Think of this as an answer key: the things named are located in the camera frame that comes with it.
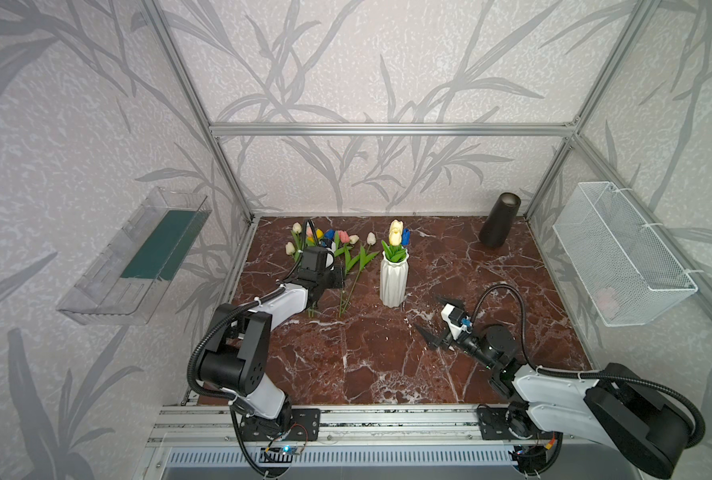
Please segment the cream white tulip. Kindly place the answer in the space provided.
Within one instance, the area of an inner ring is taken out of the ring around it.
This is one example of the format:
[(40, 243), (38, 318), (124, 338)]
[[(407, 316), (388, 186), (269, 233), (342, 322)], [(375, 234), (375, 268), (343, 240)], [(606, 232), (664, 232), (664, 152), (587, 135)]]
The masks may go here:
[(394, 220), (390, 227), (390, 236), (401, 238), (404, 231), (404, 224), (402, 221)]

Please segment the pink object in basket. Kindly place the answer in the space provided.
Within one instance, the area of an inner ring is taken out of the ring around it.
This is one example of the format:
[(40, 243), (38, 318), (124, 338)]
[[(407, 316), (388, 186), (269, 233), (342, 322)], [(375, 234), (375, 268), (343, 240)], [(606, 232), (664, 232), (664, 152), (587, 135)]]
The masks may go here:
[(601, 315), (607, 320), (614, 319), (621, 310), (617, 291), (612, 287), (599, 289), (595, 294), (595, 303)]

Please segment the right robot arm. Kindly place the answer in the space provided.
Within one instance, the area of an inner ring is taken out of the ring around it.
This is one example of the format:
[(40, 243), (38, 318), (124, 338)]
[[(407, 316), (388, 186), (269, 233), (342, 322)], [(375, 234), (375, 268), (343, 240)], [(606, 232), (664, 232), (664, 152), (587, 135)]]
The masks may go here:
[(640, 378), (619, 363), (598, 371), (560, 371), (533, 365), (526, 340), (507, 326), (475, 330), (475, 313), (442, 297), (444, 329), (416, 327), (429, 348), (458, 349), (491, 373), (490, 384), (507, 405), (480, 405), (486, 440), (521, 440), (510, 453), (518, 472), (537, 478), (557, 461), (563, 441), (579, 437), (610, 447), (640, 471), (669, 479), (683, 452), (702, 442), (706, 422), (686, 396)]

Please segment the clear plastic wall shelf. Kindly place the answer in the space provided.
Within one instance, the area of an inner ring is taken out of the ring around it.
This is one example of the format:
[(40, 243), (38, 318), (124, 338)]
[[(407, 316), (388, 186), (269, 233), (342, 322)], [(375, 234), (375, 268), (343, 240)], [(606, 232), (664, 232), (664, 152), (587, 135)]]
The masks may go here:
[(147, 324), (211, 212), (205, 194), (153, 188), (57, 311), (85, 326)]

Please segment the pink tulip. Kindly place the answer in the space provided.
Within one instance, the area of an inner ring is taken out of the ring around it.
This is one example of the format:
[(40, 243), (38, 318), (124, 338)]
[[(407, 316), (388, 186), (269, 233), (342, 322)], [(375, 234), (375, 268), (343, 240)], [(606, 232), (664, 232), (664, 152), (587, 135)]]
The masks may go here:
[(338, 316), (341, 317), (347, 309), (348, 299), (346, 293), (347, 277), (358, 263), (357, 254), (353, 251), (359, 242), (357, 235), (350, 235), (344, 230), (335, 232), (335, 256), (342, 260), (342, 288), (339, 298)]

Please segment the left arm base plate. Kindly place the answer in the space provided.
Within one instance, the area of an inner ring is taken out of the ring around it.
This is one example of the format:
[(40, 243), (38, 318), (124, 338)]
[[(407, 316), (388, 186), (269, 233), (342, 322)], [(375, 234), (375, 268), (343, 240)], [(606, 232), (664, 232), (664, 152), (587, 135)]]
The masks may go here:
[(281, 437), (297, 442), (315, 441), (319, 436), (322, 411), (285, 405), (274, 419), (260, 416), (244, 417), (239, 431), (244, 441), (259, 442)]

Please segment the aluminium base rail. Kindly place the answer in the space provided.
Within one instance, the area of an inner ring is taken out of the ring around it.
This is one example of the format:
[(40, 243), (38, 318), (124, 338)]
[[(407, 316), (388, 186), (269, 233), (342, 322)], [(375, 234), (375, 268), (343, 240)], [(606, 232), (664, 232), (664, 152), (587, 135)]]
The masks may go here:
[[(303, 406), (286, 440), (307, 447), (515, 444), (506, 427), (486, 425), (475, 404)], [(151, 447), (235, 446), (227, 406), (164, 407), (149, 434)]]

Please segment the white ribbed vase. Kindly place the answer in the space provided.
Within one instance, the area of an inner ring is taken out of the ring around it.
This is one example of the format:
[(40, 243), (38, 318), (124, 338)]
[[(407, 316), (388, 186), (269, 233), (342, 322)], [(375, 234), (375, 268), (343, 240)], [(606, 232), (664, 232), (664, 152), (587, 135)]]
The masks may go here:
[(398, 308), (406, 299), (409, 275), (408, 258), (400, 262), (391, 262), (383, 254), (380, 270), (380, 300), (389, 308)]

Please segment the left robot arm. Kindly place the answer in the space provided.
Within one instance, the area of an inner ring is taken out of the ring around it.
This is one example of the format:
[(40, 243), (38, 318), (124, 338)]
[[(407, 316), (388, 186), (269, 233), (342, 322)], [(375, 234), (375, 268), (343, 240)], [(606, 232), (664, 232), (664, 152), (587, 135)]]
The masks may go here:
[(201, 397), (227, 399), (239, 413), (286, 430), (290, 400), (265, 373), (272, 331), (343, 283), (333, 251), (310, 246), (273, 292), (243, 305), (219, 306), (188, 361), (190, 389)]

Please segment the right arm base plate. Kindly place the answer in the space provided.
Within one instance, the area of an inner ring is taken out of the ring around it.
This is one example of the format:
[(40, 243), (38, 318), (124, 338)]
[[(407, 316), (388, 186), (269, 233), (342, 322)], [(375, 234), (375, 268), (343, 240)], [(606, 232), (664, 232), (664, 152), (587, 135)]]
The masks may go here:
[(476, 408), (475, 415), (483, 440), (548, 441), (554, 432), (541, 430), (522, 404), (487, 405)]

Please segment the black cone vase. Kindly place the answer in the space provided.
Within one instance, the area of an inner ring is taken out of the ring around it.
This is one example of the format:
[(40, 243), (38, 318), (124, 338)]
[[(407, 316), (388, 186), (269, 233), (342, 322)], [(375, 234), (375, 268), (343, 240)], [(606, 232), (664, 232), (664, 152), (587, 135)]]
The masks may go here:
[(521, 207), (521, 198), (512, 192), (502, 193), (479, 233), (479, 240), (488, 248), (500, 248), (506, 242)]

